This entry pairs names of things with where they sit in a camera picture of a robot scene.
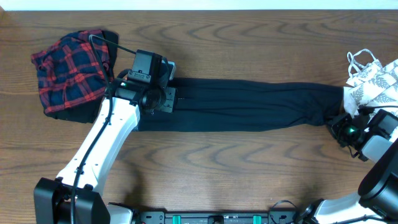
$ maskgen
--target white backdrop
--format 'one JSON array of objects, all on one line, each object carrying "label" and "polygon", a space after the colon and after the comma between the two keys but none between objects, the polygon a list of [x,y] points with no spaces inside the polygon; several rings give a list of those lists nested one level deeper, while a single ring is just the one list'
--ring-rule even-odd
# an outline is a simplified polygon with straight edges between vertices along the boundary
[{"label": "white backdrop", "polygon": [[398,0],[0,0],[15,10],[398,9]]}]

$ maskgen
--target wooden table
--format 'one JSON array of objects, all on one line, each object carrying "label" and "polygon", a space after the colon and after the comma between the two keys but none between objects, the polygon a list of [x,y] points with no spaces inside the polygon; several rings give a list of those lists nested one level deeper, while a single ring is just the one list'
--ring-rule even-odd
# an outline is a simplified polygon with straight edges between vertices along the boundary
[{"label": "wooden table", "polygon": [[[6,12],[0,21],[0,223],[35,223],[33,189],[54,178],[91,124],[48,118],[30,55],[77,30],[117,32],[121,45],[177,64],[177,77],[342,86],[346,53],[398,58],[396,11]],[[114,71],[132,65],[118,52]],[[132,133],[104,201],[167,210],[267,210],[355,192],[372,167],[326,127],[262,133]]]}]

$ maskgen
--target red and blue plaid fabric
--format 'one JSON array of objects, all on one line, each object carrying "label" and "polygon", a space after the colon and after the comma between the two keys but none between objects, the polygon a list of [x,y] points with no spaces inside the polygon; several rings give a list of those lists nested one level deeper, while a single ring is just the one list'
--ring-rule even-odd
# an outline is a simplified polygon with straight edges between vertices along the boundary
[{"label": "red and blue plaid fabric", "polygon": [[[90,34],[103,38],[101,30],[74,32],[62,37],[47,50],[32,54],[44,113],[72,108],[103,97],[104,74],[88,42]],[[108,47],[98,39],[93,39],[93,42],[109,73]]]}]

